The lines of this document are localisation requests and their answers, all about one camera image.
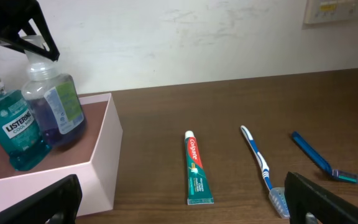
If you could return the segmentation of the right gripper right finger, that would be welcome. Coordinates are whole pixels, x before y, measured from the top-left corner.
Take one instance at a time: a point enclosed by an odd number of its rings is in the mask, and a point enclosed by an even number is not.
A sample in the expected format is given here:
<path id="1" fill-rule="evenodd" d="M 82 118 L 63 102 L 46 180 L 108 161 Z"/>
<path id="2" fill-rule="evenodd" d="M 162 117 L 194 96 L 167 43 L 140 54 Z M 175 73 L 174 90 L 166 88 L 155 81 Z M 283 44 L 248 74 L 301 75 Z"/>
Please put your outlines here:
<path id="1" fill-rule="evenodd" d="M 358 223 L 358 207 L 297 172 L 285 178 L 290 223 Z"/>

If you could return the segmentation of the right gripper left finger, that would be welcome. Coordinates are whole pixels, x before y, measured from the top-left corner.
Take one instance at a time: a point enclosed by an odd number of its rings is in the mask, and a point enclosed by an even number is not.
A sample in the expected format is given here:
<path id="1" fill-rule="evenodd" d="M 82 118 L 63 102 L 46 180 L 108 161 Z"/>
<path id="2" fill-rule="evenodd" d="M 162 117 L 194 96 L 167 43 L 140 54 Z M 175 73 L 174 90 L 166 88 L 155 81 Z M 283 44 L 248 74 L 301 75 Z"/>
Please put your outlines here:
<path id="1" fill-rule="evenodd" d="M 0 224 L 75 224 L 82 199 L 77 175 L 70 174 L 0 212 Z"/>

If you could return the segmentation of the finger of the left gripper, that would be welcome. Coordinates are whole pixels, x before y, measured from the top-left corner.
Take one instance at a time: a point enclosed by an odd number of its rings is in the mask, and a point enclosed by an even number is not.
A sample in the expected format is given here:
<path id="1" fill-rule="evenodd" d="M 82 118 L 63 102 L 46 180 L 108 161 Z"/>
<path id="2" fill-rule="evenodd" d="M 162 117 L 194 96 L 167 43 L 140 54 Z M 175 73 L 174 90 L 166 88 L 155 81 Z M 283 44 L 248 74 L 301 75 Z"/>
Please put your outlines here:
<path id="1" fill-rule="evenodd" d="M 29 21 L 33 20 L 49 49 L 37 47 L 20 37 L 22 30 L 27 35 L 35 35 Z M 36 0 L 0 0 L 0 44 L 24 53 L 26 51 L 57 61 L 60 52 L 49 31 L 40 4 Z"/>

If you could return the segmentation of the clear purple spray bottle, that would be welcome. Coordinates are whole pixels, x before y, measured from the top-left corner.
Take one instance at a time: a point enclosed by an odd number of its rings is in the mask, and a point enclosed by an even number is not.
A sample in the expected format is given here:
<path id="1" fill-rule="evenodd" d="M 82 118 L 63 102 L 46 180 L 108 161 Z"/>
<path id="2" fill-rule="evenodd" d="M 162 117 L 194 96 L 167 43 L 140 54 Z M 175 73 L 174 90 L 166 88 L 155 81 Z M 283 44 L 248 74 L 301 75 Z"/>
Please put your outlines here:
<path id="1" fill-rule="evenodd" d="M 59 72 L 56 63 L 46 57 L 29 50 L 24 53 L 29 81 L 21 92 L 41 135 L 52 147 L 73 144 L 85 132 L 86 117 L 72 76 Z"/>

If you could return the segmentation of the teal mouthwash bottle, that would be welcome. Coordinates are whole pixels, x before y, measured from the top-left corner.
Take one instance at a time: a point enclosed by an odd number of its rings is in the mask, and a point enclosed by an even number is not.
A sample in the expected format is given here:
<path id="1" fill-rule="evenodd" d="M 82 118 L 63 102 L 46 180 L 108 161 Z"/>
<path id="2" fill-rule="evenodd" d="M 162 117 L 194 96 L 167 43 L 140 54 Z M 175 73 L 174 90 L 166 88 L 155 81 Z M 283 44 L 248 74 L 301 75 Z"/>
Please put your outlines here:
<path id="1" fill-rule="evenodd" d="M 51 150 L 20 90 L 6 90 L 0 78 L 0 145 L 13 168 L 34 168 Z"/>

